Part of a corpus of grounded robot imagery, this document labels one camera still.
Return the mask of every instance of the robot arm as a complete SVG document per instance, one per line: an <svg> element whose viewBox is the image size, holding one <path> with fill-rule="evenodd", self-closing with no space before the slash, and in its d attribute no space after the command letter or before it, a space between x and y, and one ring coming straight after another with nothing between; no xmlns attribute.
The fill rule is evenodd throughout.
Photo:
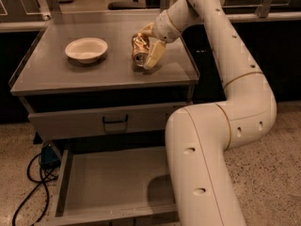
<svg viewBox="0 0 301 226"><path fill-rule="evenodd" d="M188 1L178 1L140 31L165 44L202 21L227 98L186 106L168 119L166 154L178 213L182 226L244 226L223 152L267 134L277 105L261 68L225 15L222 0ZM150 52L145 68L159 59Z"/></svg>

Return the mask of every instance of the drawer handle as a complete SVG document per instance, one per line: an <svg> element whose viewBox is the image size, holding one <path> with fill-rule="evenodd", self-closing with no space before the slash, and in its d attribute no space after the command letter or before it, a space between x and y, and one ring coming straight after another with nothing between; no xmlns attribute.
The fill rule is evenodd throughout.
<svg viewBox="0 0 301 226"><path fill-rule="evenodd" d="M105 117L103 117L103 124L116 124L116 123L125 123L129 119L129 116L126 115L124 120L118 120L118 121L106 121Z"/></svg>

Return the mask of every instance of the power cord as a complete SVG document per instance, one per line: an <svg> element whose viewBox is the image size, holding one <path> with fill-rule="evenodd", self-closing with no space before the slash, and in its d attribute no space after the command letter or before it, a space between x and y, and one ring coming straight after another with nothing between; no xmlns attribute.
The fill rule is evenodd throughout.
<svg viewBox="0 0 301 226"><path fill-rule="evenodd" d="M48 209L49 200L50 200L50 194L49 194L49 189L48 189L47 183L52 182L54 180L57 180L58 176L57 175L53 175L53 172L54 172L54 170L58 166L56 166L54 168L51 168L51 169L47 169L46 167L40 166L40 179L39 180L33 179L31 177L31 175L30 175L30 170L31 170L32 164L33 164L33 162L37 158L39 159L39 164L40 164L40 158L41 158L41 156L43 154L43 150L45 150L45 148L42 149L41 153L35 155L34 158L31 159L30 163L27 166L27 171L26 171L27 178L31 182L36 183L37 185L31 190L31 192L27 195L27 197L22 201L22 203L19 205L18 209L15 211L15 213L13 215L13 218L12 218L12 226L16 226L16 219L17 219L17 216L18 216L20 210L23 208L23 206L26 204L26 202L31 198L31 196L33 195L33 193L39 188L39 186L43 186L44 189L45 189L45 192L46 192L46 204L45 204L43 212L41 213L41 215L39 216L39 218L36 220L36 222L39 222L44 217L44 215L45 215L45 213L46 213L46 211Z"/></svg>

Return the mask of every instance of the white bowl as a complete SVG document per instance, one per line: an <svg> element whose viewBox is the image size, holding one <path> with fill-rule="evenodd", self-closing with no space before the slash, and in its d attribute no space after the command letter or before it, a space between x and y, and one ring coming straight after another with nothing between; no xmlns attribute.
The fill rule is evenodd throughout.
<svg viewBox="0 0 301 226"><path fill-rule="evenodd" d="M68 57L83 64L96 62L107 50L105 41L97 38L84 38L68 44L65 53Z"/></svg>

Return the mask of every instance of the speckled floor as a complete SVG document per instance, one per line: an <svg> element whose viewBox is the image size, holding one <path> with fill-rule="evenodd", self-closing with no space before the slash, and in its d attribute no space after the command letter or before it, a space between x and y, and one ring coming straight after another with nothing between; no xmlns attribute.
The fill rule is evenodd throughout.
<svg viewBox="0 0 301 226"><path fill-rule="evenodd" d="M0 225L11 225L14 211L35 186L26 178L29 161L40 152L40 145L32 144L34 133L29 123L0 125ZM247 226L301 225L301 102L278 104L272 131L225 152L225 158ZM38 165L32 174L38 175ZM55 182L49 189L53 195ZM17 225L33 223L43 205L41 189L21 211Z"/></svg>

